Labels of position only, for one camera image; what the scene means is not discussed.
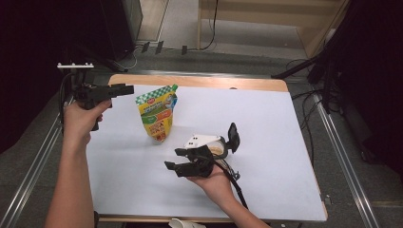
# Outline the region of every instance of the white cup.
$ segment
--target white cup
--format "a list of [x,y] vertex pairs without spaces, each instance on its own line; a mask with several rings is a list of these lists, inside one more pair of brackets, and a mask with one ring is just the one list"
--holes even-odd
[[168,225],[172,228],[205,228],[205,226],[191,221],[182,221],[177,218],[171,219]]

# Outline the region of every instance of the black stand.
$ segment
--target black stand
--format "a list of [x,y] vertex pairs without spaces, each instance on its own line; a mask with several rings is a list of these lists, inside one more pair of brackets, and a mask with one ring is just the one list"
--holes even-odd
[[339,56],[343,56],[343,48],[341,47],[345,46],[343,46],[342,44],[348,42],[348,39],[351,38],[351,36],[353,35],[349,34],[350,37],[347,37],[345,33],[346,30],[351,30],[352,22],[355,19],[355,16],[357,15],[363,3],[365,3],[365,1],[351,2],[351,5],[349,6],[343,21],[340,23],[340,26],[318,55],[280,74],[272,75],[272,79],[285,79],[288,76],[291,76],[306,67],[314,65],[314,67],[308,74],[308,83],[317,84],[319,80],[324,76],[324,92],[322,94],[322,104],[326,112],[329,114],[329,98],[332,80],[336,77],[338,73],[338,65],[336,60],[339,59]]

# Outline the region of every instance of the white tabletop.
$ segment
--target white tabletop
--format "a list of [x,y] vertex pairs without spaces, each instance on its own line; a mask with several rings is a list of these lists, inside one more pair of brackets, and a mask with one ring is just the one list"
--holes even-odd
[[94,209],[104,215],[227,219],[203,191],[167,170],[165,161],[193,134],[227,140],[230,123],[240,147],[227,162],[260,219],[324,221],[314,170],[288,92],[179,87],[173,128],[163,143],[147,136],[135,97],[159,88],[135,85],[134,95],[112,100],[100,129],[92,132],[87,158]]

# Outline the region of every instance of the metal frame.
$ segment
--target metal frame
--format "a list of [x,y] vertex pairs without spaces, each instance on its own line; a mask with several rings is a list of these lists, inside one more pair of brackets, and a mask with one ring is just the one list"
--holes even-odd
[[2,221],[0,222],[1,228],[6,227],[14,227],[17,223],[18,218],[21,215],[22,210],[24,209],[30,193],[35,186],[35,183],[38,181],[39,176],[44,169],[44,166],[48,160],[50,152],[55,144],[57,138],[60,135],[62,127],[59,124],[59,115],[53,122],[53,125],[50,128],[47,136],[45,137],[44,142],[41,145],[41,148],[38,151],[35,159],[32,162],[32,165],[29,168],[28,173],[24,177],[24,180],[20,184],[18,190],[16,191],[14,198],[4,215]]
[[[169,71],[141,71],[142,74],[160,74],[160,75],[188,75],[188,76],[207,76],[207,77],[234,77],[234,78],[267,78],[266,75],[254,75],[251,77],[250,75],[242,75],[242,74],[221,74],[221,73],[192,73],[192,72],[169,72]],[[320,97],[315,94],[314,96],[315,102],[320,100]],[[324,110],[323,106],[319,104],[317,106],[320,117],[323,121],[323,124],[328,132],[329,138],[332,142],[332,145],[335,149],[337,159],[340,163],[341,169],[345,175],[346,181],[349,184],[349,187],[352,191],[355,204],[358,208],[360,215],[364,221],[364,224],[367,228],[376,228],[379,227],[379,224],[374,215],[374,211],[368,198],[365,194],[364,189],[362,188],[358,177],[354,171],[354,168],[348,158],[347,152],[344,149],[343,143],[338,136],[335,124],[333,123],[331,115],[328,115]],[[59,116],[56,117],[53,125],[51,126],[41,148],[38,151],[31,167],[29,168],[28,173],[24,177],[23,182],[20,184],[18,190],[16,191],[14,198],[10,204],[9,209],[7,210],[5,216],[3,217],[0,228],[5,227],[14,227],[17,220],[19,219],[21,212],[26,205],[30,193],[35,186],[35,183],[38,181],[39,176],[48,160],[48,156],[53,148],[53,145],[58,138],[62,127],[59,125]]]
[[[318,95],[315,94],[314,100],[315,102],[319,102],[321,99]],[[379,227],[372,206],[365,194],[364,189],[361,186],[361,183],[358,180],[358,176],[356,175],[353,165],[350,162],[346,150],[344,149],[343,142],[338,136],[335,124],[332,120],[332,116],[326,113],[321,103],[319,103],[319,105],[317,106],[317,110],[319,111],[320,117],[323,121],[326,131],[328,132],[329,138],[336,152],[338,162],[340,163],[346,181],[349,184],[350,190],[352,191],[356,207],[358,208],[359,214],[364,221],[365,227]]]

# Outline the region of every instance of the yellow snack bag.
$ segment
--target yellow snack bag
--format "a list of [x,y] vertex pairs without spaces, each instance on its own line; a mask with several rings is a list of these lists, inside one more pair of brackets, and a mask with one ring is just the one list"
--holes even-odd
[[136,98],[145,131],[156,141],[163,142],[171,130],[177,88],[167,85]]

